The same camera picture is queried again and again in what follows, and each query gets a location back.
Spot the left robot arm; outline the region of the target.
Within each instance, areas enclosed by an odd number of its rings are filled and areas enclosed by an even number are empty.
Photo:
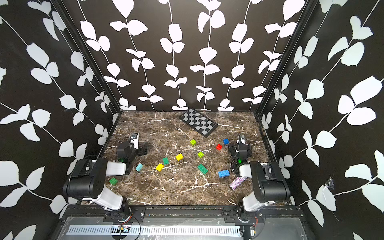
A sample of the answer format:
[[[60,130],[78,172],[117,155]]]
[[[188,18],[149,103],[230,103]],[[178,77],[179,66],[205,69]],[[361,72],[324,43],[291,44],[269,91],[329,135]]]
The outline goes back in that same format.
[[[93,202],[109,212],[129,215],[131,210],[127,200],[111,191],[105,180],[107,176],[129,175],[135,158],[147,153],[146,146],[135,144],[134,140],[130,139],[118,145],[116,162],[105,158],[81,159],[77,161],[66,180],[63,194],[77,200]]]

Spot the red small brick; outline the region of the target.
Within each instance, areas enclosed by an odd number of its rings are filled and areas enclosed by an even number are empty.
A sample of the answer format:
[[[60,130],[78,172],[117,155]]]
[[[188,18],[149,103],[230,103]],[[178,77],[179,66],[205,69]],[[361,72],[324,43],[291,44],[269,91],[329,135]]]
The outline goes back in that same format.
[[[220,145],[220,144],[218,144],[218,145],[216,146],[216,149],[217,149],[217,150],[219,150],[219,151],[221,151],[221,150],[222,150],[222,148],[223,148],[223,146],[222,146],[222,145]]]

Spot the green long brick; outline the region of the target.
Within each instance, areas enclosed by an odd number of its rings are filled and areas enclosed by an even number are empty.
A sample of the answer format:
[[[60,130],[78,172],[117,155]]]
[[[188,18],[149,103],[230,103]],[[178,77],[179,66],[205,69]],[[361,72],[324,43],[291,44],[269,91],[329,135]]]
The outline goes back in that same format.
[[[198,165],[198,169],[199,169],[199,171],[200,171],[203,175],[205,175],[205,174],[208,172],[207,168],[205,168],[202,164]]]

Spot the lime green small brick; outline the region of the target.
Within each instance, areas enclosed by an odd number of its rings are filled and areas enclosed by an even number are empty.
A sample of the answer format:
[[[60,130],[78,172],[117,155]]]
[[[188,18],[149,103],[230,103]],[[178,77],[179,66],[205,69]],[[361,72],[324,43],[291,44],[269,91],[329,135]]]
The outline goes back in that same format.
[[[192,140],[190,141],[190,143],[191,143],[191,145],[192,145],[192,146],[195,146],[195,145],[196,145],[196,143],[197,143],[197,141],[196,141],[196,140],[194,140],[194,139],[192,139]]]

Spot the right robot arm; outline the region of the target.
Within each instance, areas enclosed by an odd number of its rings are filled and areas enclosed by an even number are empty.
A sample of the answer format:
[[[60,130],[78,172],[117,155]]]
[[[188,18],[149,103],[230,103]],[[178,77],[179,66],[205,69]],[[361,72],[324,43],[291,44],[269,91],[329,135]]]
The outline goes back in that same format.
[[[271,204],[289,200],[291,193],[276,162],[249,161],[252,146],[244,140],[229,144],[230,168],[237,177],[252,180],[252,192],[240,204],[244,212],[256,212]]]

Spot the yellow small brick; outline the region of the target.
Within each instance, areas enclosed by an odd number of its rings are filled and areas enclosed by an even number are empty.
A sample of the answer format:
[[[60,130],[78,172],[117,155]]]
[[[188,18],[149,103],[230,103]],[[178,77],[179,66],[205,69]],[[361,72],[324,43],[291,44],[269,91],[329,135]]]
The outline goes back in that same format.
[[[184,156],[183,156],[182,154],[178,154],[178,155],[176,156],[176,159],[177,159],[178,161],[182,160],[183,158],[184,158]]]

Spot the teal small brick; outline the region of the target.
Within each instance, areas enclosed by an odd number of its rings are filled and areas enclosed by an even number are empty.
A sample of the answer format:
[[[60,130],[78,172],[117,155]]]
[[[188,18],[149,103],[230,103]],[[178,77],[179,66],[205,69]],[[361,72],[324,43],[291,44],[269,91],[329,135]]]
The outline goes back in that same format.
[[[139,163],[139,164],[137,165],[137,167],[136,167],[136,171],[137,171],[137,172],[140,172],[142,168],[143,168],[143,164],[142,164],[142,163]]]

